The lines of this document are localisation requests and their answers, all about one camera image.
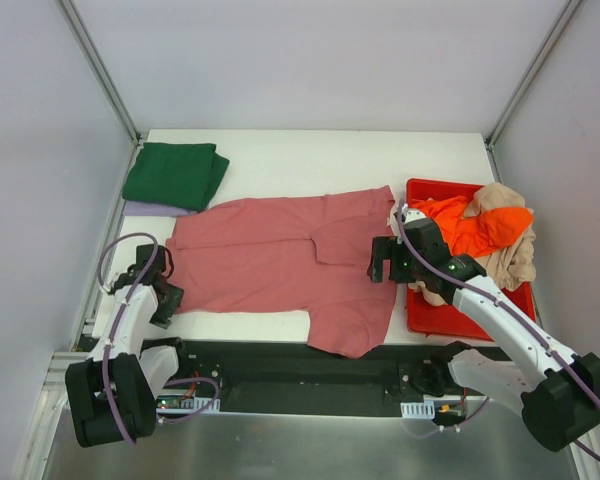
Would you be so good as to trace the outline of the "pink t shirt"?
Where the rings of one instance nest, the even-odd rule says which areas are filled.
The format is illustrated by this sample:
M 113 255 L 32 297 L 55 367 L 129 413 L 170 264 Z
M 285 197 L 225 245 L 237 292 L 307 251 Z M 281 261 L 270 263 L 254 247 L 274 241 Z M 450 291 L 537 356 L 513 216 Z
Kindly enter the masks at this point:
M 177 311 L 305 311 L 310 347 L 360 358 L 384 342 L 396 302 L 395 284 L 367 275 L 393 205 L 382 186 L 246 198 L 181 217 L 166 241 L 171 282 L 184 292 Z

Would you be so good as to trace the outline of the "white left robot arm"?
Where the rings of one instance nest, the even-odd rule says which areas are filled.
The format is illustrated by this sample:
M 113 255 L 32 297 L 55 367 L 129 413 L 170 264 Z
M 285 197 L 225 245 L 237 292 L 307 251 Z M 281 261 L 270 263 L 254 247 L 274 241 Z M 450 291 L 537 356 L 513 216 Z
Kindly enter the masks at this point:
M 83 448 L 153 434 L 157 397 L 184 387 L 191 365 L 177 337 L 148 340 L 151 326 L 166 329 L 183 291 L 168 283 L 173 261 L 155 243 L 136 248 L 135 263 L 107 288 L 114 311 L 96 346 L 70 365 L 65 386 L 76 439 Z

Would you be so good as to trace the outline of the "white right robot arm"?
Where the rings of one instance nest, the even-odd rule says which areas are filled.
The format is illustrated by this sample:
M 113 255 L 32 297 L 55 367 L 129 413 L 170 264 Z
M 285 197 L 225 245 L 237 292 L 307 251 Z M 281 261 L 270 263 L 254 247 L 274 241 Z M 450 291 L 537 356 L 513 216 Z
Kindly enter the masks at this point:
M 463 387 L 519 415 L 532 437 L 558 452 L 600 425 L 600 358 L 579 355 L 517 307 L 467 254 L 454 255 L 434 220 L 409 209 L 399 235 L 372 241 L 370 280 L 421 281 L 477 324 L 510 362 L 491 360 L 453 342 L 433 356 L 412 383 L 432 396 Z

